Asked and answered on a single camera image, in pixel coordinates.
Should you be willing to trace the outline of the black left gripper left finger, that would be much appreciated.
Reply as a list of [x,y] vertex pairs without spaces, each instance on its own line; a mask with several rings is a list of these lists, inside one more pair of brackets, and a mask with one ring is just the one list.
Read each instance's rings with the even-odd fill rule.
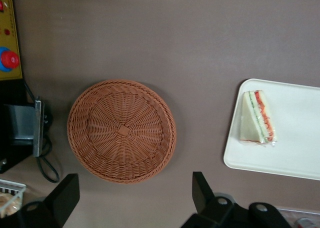
[[20,228],[62,228],[80,200],[79,175],[68,174],[44,199],[18,212]]

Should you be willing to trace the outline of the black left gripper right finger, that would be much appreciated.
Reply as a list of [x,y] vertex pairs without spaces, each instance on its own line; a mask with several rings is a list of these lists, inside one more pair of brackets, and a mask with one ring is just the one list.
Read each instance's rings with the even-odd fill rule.
[[192,173],[192,199],[196,213],[182,225],[183,228],[249,228],[248,210],[230,198],[215,195],[203,173]]

